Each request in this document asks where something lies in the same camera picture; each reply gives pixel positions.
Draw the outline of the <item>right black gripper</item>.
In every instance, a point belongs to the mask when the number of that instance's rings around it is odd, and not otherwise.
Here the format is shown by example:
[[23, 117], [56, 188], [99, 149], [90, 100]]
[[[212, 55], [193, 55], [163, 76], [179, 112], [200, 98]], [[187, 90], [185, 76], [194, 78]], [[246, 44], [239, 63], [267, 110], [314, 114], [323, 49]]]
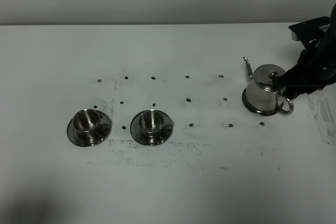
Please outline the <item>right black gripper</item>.
[[278, 77], [278, 89], [291, 100], [335, 83], [335, 34], [326, 31], [301, 52], [298, 64]]

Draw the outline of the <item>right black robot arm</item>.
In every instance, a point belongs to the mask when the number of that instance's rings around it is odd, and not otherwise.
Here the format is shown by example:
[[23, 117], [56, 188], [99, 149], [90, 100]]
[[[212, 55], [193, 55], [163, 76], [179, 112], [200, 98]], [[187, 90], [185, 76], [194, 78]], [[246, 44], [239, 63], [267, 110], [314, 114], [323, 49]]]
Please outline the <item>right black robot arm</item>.
[[276, 80], [284, 95], [295, 99], [335, 83], [335, 8], [330, 17], [319, 17], [289, 26], [304, 50], [297, 63]]

